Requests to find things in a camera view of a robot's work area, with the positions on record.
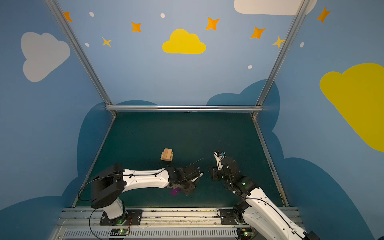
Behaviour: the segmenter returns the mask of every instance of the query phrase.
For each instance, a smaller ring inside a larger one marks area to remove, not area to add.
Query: painted cloud
[[[58,41],[49,33],[24,33],[21,46],[26,58],[23,65],[24,75],[34,83],[48,76],[71,53],[67,43]]]
[[[317,0],[311,0],[308,14]],[[235,10],[242,14],[295,15],[301,0],[235,0]]]

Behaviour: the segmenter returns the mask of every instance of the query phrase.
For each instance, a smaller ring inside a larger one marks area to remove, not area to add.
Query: floor panel
[[[213,152],[222,149],[236,159],[244,175],[257,181],[278,207],[280,195],[249,114],[246,113],[119,113],[91,177],[114,163],[132,170],[154,170],[170,162],[161,161],[164,148],[173,149],[171,164],[187,166],[203,157],[214,162]],[[231,207],[240,198],[226,190],[222,182],[212,182],[209,160],[196,163],[204,175],[190,196],[171,189],[135,189],[121,194],[125,206]],[[81,195],[88,199],[90,189]],[[77,206],[89,206],[79,201]]]

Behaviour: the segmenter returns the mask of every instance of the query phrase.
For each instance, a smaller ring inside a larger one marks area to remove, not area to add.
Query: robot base
[[[143,211],[141,209],[129,210],[125,209],[124,214],[115,219],[109,219],[106,212],[103,212],[100,220],[100,226],[135,226],[140,225],[141,215]]]

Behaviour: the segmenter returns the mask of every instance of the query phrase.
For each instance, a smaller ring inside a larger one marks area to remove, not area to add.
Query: stacked wooden blocks
[[[165,148],[164,152],[161,154],[160,160],[171,162],[172,159],[173,159],[172,149]]]

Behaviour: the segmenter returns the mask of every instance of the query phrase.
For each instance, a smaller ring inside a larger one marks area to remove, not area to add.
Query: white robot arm
[[[237,163],[226,157],[223,151],[214,153],[217,168],[209,169],[212,180],[224,180],[229,189],[243,201],[234,207],[235,220],[247,223],[261,233],[267,240],[320,240],[314,233],[290,220],[250,177],[243,176]]]
[[[201,168],[192,164],[150,171],[123,169],[121,164],[115,164],[93,178],[91,207],[102,208],[112,225],[120,225],[126,220],[124,203],[119,198],[121,193],[139,188],[169,187],[180,188],[189,195],[202,175]]]

